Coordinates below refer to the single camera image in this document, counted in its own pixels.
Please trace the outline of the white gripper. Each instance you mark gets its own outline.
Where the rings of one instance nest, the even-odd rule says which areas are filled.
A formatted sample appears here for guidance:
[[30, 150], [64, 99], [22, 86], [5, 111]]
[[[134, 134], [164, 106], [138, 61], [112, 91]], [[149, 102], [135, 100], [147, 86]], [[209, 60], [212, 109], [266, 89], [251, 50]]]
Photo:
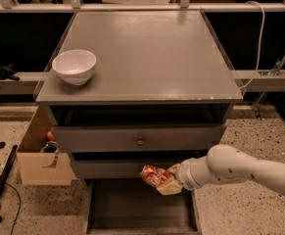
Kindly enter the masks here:
[[195, 181], [191, 168], [195, 165], [195, 159], [189, 159], [183, 161], [181, 164], [174, 164], [167, 169], [172, 175], [176, 175], [175, 179], [170, 179], [157, 186], [156, 189], [163, 196], [170, 196], [179, 194], [182, 191], [182, 187], [188, 191], [194, 191], [200, 188], [200, 185]]

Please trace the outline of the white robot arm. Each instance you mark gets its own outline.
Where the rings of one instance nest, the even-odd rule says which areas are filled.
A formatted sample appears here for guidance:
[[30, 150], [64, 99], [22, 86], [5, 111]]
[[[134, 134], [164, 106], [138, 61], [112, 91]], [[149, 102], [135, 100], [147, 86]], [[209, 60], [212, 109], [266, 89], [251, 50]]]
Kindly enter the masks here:
[[285, 164], [257, 159], [228, 145], [215, 145], [199, 159], [188, 159], [168, 170], [156, 189], [162, 195], [194, 191], [205, 185], [254, 181], [285, 197]]

